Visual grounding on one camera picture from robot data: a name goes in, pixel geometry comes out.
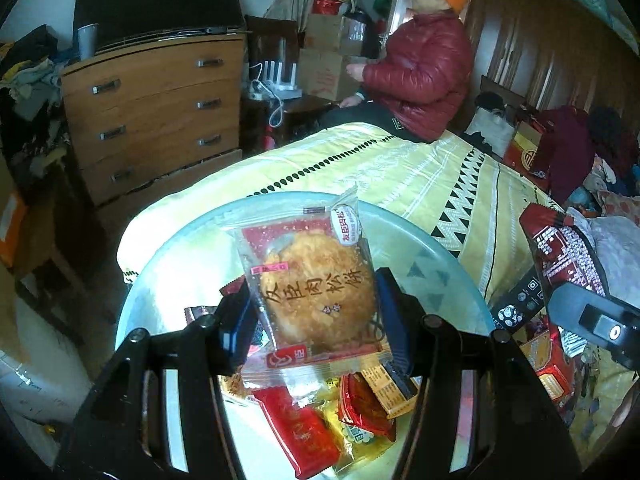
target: pile of clothes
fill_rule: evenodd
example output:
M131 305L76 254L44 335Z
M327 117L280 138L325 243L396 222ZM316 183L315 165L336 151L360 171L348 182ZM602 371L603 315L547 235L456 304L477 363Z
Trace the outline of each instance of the pile of clothes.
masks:
M530 172L548 178L551 197L590 210L589 193L608 191L636 195L634 167L638 164L638 140L622 125L610 107L596 107L590 114L573 106L540 112L536 120L545 129Z
M50 158L66 152L59 74L67 61L46 25L0 46L2 154L20 187L41 177Z

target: dresser drawer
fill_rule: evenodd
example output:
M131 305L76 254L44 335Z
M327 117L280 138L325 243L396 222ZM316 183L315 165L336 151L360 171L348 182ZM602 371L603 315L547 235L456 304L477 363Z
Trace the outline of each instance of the dresser drawer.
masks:
M167 135L206 136L211 125L238 127L240 89L237 81L218 81L178 88L124 102L97 114L67 109L78 165L86 168L105 158L152 146Z
M150 186L121 196L114 202L98 209L96 211L98 220L111 238L117 237L120 239L129 222L144 208L157 202L162 197L187 189L210 174L231 166L240 160L242 160L242 152L233 150L224 155L205 160L186 170L177 171L169 176L160 178Z
M96 205L183 166L238 146L238 127L220 129L206 121L187 134L136 144L81 170Z
M184 86L239 81L243 46L242 40L174 44L85 66L62 76L65 108L91 114Z

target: blanket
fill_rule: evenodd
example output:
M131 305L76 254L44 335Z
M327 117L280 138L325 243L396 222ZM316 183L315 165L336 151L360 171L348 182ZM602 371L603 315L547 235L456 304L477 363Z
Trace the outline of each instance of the blanket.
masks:
M530 202L555 203L529 180L450 132L414 144L364 123L323 130L265 152L169 195L135 217L117 259L132 283L154 253L204 213L250 195L281 190L340 195L407 219L455 256L489 300L532 266L518 218Z

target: wooden wardrobe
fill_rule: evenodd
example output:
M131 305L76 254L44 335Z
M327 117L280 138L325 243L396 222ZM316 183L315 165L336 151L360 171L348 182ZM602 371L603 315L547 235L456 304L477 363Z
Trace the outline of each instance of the wooden wardrobe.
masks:
M476 61L468 97L450 127L464 130L483 75L539 110L608 105L640 130L640 58L573 0L471 0L465 19Z

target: hand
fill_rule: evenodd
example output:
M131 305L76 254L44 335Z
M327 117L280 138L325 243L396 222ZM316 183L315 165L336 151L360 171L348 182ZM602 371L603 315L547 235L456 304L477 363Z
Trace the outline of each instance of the hand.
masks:
M356 81L362 83L364 81L364 67L366 63L351 63L347 65L347 74L353 77Z
M352 95L347 97L340 103L340 108L349 108L351 106L357 106L363 101L364 99L359 95Z

